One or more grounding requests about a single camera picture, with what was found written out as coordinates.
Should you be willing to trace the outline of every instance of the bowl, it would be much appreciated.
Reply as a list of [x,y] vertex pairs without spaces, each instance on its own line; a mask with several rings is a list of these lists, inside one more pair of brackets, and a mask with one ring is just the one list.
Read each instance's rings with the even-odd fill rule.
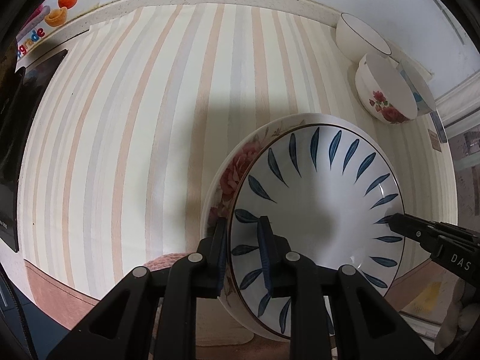
[[[260,215],[269,216],[273,232],[286,236],[293,250],[334,269],[353,264],[384,295],[403,254],[404,238],[386,222],[395,212],[403,212],[403,202],[393,168],[358,127],[323,114],[291,115],[261,127],[222,164],[202,210],[203,236],[219,216],[228,218],[220,301],[252,332],[290,338],[290,301],[270,299],[260,272]],[[301,218],[310,219],[289,232],[287,219]]]
[[381,56],[392,54],[390,46],[377,31],[349,13],[340,15],[335,41],[343,55],[355,63],[360,62],[367,53]]
[[397,71],[400,72],[412,91],[415,102],[417,103],[418,116],[436,111],[435,98],[417,69],[414,68],[410,62],[401,60],[397,66]]
[[400,124],[417,117],[412,91],[382,56],[364,55],[355,74],[355,86],[365,109],[381,122]]

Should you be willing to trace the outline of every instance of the black device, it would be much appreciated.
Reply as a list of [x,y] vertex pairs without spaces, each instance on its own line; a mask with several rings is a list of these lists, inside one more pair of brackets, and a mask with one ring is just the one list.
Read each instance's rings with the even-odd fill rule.
[[62,50],[25,73],[21,67],[0,98],[0,239],[18,252],[17,195],[28,134],[47,86],[67,55]]
[[[432,259],[455,271],[458,259],[469,262],[460,277],[479,286],[480,260],[476,237],[446,223],[411,215],[389,219],[393,231],[419,239]],[[226,266],[227,220],[220,218],[212,237],[201,240],[197,252],[171,268],[150,272],[134,268],[52,350],[47,360],[147,359],[155,310],[163,298],[154,360],[195,359],[196,298],[220,295]],[[291,297],[291,360],[331,358],[327,311],[332,310],[339,360],[438,359],[373,286],[351,265],[338,270],[317,266],[292,252],[286,238],[274,235],[267,216],[257,222],[257,237],[265,287],[272,298]],[[470,359],[480,353],[480,323],[464,339],[463,352],[449,359]]]

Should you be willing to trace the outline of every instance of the white bowl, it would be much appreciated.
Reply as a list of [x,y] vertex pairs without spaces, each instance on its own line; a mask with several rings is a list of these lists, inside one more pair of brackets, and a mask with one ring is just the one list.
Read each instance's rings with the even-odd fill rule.
[[397,66],[403,79],[413,93],[417,103],[418,116],[429,114],[437,109],[434,95],[417,69],[408,61],[401,60]]
[[383,123],[405,123],[417,117],[412,91],[387,59],[366,54],[358,65],[355,85],[365,109]]
[[[321,131],[316,133],[315,130],[318,127]],[[294,131],[297,135],[295,145],[291,143],[291,135]],[[273,148],[275,161],[271,159],[269,148]],[[297,233],[284,234],[285,228],[278,227],[277,216],[281,211],[267,212],[269,210],[267,206],[271,201],[260,196],[261,193],[259,195],[258,191],[251,190],[250,178],[247,178],[251,172],[262,186],[268,188],[272,193],[272,199],[278,201],[278,204],[283,204],[285,203],[283,200],[290,198],[289,195],[283,194],[284,188],[292,194],[297,192],[297,200],[301,200],[301,196],[307,199],[304,214],[304,211],[311,206],[309,202],[317,202],[321,205],[314,210],[311,216],[313,219],[317,218],[318,214],[325,214],[322,208],[326,209],[327,206],[329,215],[335,218],[339,218],[338,214],[341,211],[344,221],[330,222],[332,228],[324,229],[327,233],[331,230],[330,239],[324,239],[324,241],[332,242],[331,249],[336,248],[337,252],[332,253],[332,250],[323,248],[320,254],[312,254],[311,250],[303,250],[302,245],[305,245],[305,242],[299,243],[299,239],[294,235],[301,233],[300,228],[305,230],[308,227],[308,220],[308,223],[304,223],[304,227],[298,227]],[[328,177],[315,178],[316,175],[325,172],[328,172]],[[309,180],[314,179],[322,183],[322,192],[319,188],[312,187],[315,184],[313,181],[309,183]],[[312,197],[318,197],[319,200],[309,200]],[[329,197],[334,200],[340,199],[339,202],[342,201],[342,204],[331,202]],[[385,202],[376,205],[383,197],[387,197]],[[344,200],[350,198],[361,200],[363,203],[355,201],[354,204],[352,202],[349,205]],[[248,219],[243,223],[238,220],[239,211],[234,212],[234,209],[238,209],[239,204],[242,205],[240,208],[255,215],[263,215],[262,207],[266,204],[265,212],[269,218],[271,217],[274,233],[286,235],[292,247],[312,258],[316,263],[332,268],[338,268],[344,263],[354,264],[364,271],[365,277],[370,282],[373,284],[376,282],[381,286],[377,289],[383,295],[393,281],[398,268],[397,264],[401,259],[404,241],[403,238],[390,232],[385,216],[394,212],[403,212],[397,179],[382,149],[365,132],[351,123],[323,114],[291,115],[273,121],[249,135],[232,151],[215,175],[207,192],[202,210],[201,223],[204,223],[202,236],[210,232],[218,214],[229,218],[227,248],[232,255],[229,256],[220,301],[239,323],[252,332],[273,340],[287,340],[290,336],[290,324],[286,315],[290,315],[288,311],[290,303],[286,299],[271,299],[263,315],[258,317],[256,314],[260,298],[265,295],[260,275],[257,275],[258,277],[247,286],[248,288],[240,289],[245,275],[259,268],[257,266],[259,260],[258,249],[248,251],[242,246],[244,244],[256,246],[254,239],[242,238],[242,234],[251,231],[250,227],[255,227],[255,223],[248,223]],[[353,222],[355,222],[355,231],[352,233],[352,228],[347,224]],[[322,237],[321,234],[314,234],[315,226],[310,227],[307,229],[310,234],[304,234],[305,237],[311,239]],[[279,318],[281,319],[282,316],[283,321],[287,321],[284,325],[279,324]]]
[[340,15],[335,41],[340,51],[355,63],[358,63],[367,53],[376,53],[381,56],[392,54],[390,46],[377,31],[349,13]]

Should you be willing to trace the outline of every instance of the cable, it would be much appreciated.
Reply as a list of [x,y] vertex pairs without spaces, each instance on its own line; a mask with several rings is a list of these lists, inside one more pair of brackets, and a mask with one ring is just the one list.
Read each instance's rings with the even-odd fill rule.
[[13,299],[15,308],[18,311],[20,325],[22,325],[23,335],[25,336],[25,340],[27,342],[27,348],[28,348],[28,351],[30,352],[30,356],[33,360],[38,360],[37,351],[33,344],[32,335],[30,334],[30,329],[28,327],[27,319],[25,317],[25,313],[23,312],[23,307],[20,304],[20,300],[18,299],[18,296],[15,293],[14,286],[10,281],[7,273],[5,272],[5,269],[3,269],[3,265],[1,262],[0,262],[0,278],[2,278],[3,282],[5,283],[5,286],[7,287],[7,290],[11,298]]

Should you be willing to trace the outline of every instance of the sticker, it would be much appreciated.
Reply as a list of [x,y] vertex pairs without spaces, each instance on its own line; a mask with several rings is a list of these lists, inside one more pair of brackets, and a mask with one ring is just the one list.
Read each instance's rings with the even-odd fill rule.
[[429,128],[427,130],[428,130],[428,135],[430,135],[431,146],[433,147],[434,150],[441,153],[442,147],[440,146],[440,139],[438,138],[437,133],[433,132]]

